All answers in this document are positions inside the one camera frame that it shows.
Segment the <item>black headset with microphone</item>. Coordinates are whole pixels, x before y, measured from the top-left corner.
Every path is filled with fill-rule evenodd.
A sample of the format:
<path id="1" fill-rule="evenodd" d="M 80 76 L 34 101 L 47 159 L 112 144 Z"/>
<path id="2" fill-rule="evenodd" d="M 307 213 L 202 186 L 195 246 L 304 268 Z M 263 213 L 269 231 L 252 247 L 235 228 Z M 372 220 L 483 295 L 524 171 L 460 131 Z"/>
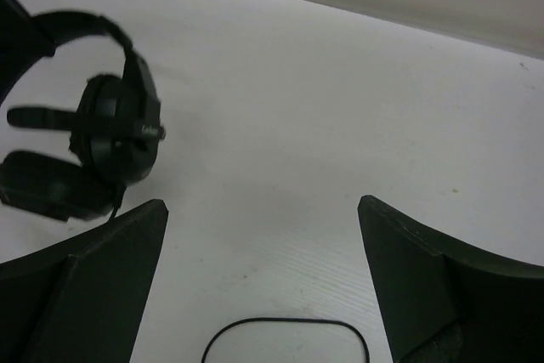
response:
<path id="1" fill-rule="evenodd" d="M 3 30 L 3 98 L 34 64 L 69 42 L 109 36 L 122 48 L 122 75 L 90 78 L 75 110 L 20 105 L 7 111 L 14 128 L 69 133 L 69 150 L 78 164 L 28 150 L 12 151 L 1 163 L 1 202 L 6 206 L 61 222 L 115 216 L 127 187 L 149 175 L 166 136 L 145 59 L 115 22 L 96 14 L 18 13 Z"/>

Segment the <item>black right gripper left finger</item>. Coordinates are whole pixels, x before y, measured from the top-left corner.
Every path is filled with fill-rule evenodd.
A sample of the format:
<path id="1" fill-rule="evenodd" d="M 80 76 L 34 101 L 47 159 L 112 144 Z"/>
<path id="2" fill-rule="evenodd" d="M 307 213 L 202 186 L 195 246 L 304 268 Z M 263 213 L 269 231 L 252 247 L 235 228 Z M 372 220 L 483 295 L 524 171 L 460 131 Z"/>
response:
<path id="1" fill-rule="evenodd" d="M 1 265 L 3 362 L 128 362 L 168 210 L 150 200 Z"/>

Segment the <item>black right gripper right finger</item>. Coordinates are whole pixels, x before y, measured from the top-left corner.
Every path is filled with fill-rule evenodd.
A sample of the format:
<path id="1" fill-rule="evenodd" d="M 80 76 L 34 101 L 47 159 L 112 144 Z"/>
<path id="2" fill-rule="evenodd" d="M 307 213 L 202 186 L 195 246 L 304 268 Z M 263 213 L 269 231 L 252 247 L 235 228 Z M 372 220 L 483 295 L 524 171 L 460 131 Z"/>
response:
<path id="1" fill-rule="evenodd" d="M 541 362 L 543 268 L 362 196 L 360 230 L 395 362 Z"/>

